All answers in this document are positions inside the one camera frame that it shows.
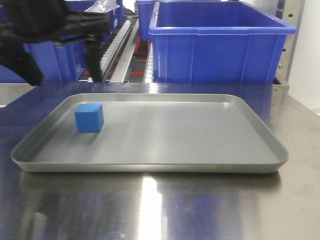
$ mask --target table surface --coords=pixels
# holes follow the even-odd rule
[[[21,170],[14,146],[79,93],[239,96],[289,160],[272,174]],[[0,240],[320,238],[320,118],[276,85],[45,83],[0,109],[0,146]]]

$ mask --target metal tray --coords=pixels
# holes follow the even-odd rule
[[[80,103],[103,104],[101,132],[79,133]],[[272,173],[288,152],[239,97],[87,93],[68,97],[12,151],[29,172]]]

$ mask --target blue plastic bin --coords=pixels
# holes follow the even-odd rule
[[[139,31],[143,41],[151,41],[151,35],[149,34],[149,25],[152,13],[154,11],[155,2],[159,0],[136,0],[138,5],[138,19],[139,19]]]
[[[273,83],[287,35],[296,31],[241,1],[156,2],[149,26],[154,78]]]

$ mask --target blue cube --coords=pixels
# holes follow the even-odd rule
[[[101,103],[82,103],[74,112],[76,128],[80,133],[100,132],[105,123]]]

